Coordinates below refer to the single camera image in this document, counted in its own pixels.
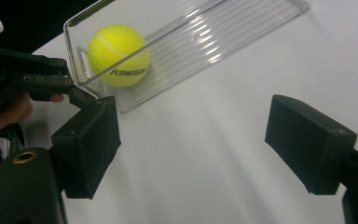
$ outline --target white table surface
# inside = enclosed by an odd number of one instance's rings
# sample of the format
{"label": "white table surface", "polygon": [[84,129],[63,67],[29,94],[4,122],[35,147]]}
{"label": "white table surface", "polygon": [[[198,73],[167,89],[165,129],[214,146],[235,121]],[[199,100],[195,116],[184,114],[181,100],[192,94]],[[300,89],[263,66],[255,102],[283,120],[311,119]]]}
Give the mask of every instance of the white table surface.
{"label": "white table surface", "polygon": [[[63,35],[35,54],[68,60]],[[69,223],[344,223],[345,188],[308,194],[264,142],[273,94],[358,133],[358,0],[315,0],[310,12],[119,115],[122,146],[94,199],[63,194]],[[49,148],[76,111],[67,100],[34,102],[22,124],[27,147]]]}

